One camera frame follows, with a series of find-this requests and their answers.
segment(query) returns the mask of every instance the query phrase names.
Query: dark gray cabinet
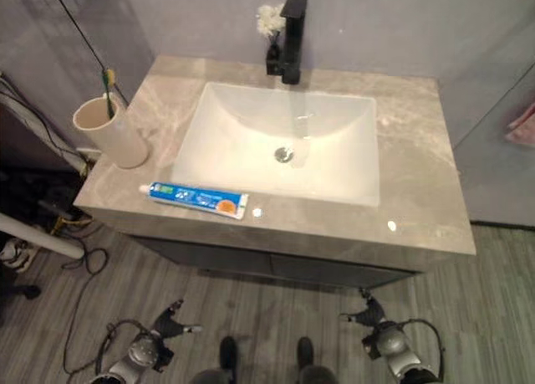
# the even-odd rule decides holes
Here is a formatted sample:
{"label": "dark gray cabinet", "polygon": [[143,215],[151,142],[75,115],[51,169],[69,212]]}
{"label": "dark gray cabinet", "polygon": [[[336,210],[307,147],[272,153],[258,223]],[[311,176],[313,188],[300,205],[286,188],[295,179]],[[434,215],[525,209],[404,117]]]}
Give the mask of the dark gray cabinet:
{"label": "dark gray cabinet", "polygon": [[158,238],[135,240],[162,256],[200,269],[261,274],[321,284],[371,288],[411,276],[413,273],[375,266],[340,263],[262,251],[184,243]]}
{"label": "dark gray cabinet", "polygon": [[412,275],[406,271],[322,259],[301,259],[272,254],[271,260],[273,274],[280,277],[356,288],[370,288]]}
{"label": "dark gray cabinet", "polygon": [[180,264],[194,265],[201,269],[272,274],[268,253],[156,238],[135,237],[135,240]]}

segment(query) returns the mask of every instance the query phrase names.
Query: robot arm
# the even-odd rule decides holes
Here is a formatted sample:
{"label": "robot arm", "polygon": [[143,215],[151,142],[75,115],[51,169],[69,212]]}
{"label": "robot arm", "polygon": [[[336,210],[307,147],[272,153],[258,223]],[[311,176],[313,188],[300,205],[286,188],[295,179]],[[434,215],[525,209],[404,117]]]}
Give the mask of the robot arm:
{"label": "robot arm", "polygon": [[163,368],[171,363],[174,355],[166,347],[164,340],[184,333],[202,331],[199,325],[182,325],[171,318],[180,309],[182,303],[183,301],[179,300],[165,309],[150,330],[140,330],[130,344],[126,355],[114,363],[106,373],[99,374],[89,384],[137,384],[149,369],[162,372]]}
{"label": "robot arm", "polygon": [[[441,338],[436,328],[426,320],[407,320],[402,323],[388,321],[380,303],[366,290],[361,290],[367,308],[360,313],[343,315],[348,321],[372,327],[373,332],[362,340],[364,349],[372,360],[384,357],[390,372],[399,384],[427,384],[444,381],[444,358]],[[436,334],[441,350],[441,366],[438,377],[410,348],[409,338],[403,331],[407,324],[423,323]]]}

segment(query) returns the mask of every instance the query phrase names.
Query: sink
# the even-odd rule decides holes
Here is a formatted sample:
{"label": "sink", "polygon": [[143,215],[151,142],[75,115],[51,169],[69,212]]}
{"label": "sink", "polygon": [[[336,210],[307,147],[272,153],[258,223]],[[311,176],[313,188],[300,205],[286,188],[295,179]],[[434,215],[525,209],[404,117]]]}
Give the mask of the sink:
{"label": "sink", "polygon": [[373,98],[207,83],[171,180],[377,207]]}

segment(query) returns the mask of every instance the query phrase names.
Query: towel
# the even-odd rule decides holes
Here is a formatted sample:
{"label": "towel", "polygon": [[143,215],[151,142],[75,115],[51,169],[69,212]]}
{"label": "towel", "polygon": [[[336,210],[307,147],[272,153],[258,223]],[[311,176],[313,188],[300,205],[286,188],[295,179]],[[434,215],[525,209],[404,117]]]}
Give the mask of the towel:
{"label": "towel", "polygon": [[508,125],[506,134],[510,142],[535,147],[535,102],[515,121]]}

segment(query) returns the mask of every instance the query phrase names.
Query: marble countertop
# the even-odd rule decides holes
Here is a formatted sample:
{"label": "marble countertop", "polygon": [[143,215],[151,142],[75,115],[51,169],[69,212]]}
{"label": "marble countertop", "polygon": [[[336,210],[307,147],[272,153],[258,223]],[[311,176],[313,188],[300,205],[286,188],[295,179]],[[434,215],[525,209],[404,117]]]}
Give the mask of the marble countertop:
{"label": "marble countertop", "polygon": [[[476,253],[433,79],[303,71],[302,90],[376,99],[378,207],[250,193],[246,216],[237,221],[145,198],[138,192],[139,185],[170,180],[173,162],[208,81],[288,90],[280,78],[267,76],[259,64],[158,57],[128,109],[131,121],[150,143],[149,159],[137,168],[121,170],[103,155],[75,204],[120,231],[156,238],[311,257],[321,253],[321,257],[354,262],[369,261],[369,246],[381,243],[382,256],[372,259],[399,268],[412,265],[409,249],[419,250],[413,254],[431,250],[441,256]],[[262,209],[260,218],[252,215],[255,208]],[[332,249],[318,249],[317,243]],[[390,262],[399,249],[404,251],[403,255],[397,253],[404,262]],[[426,263],[416,267],[425,269]]]}

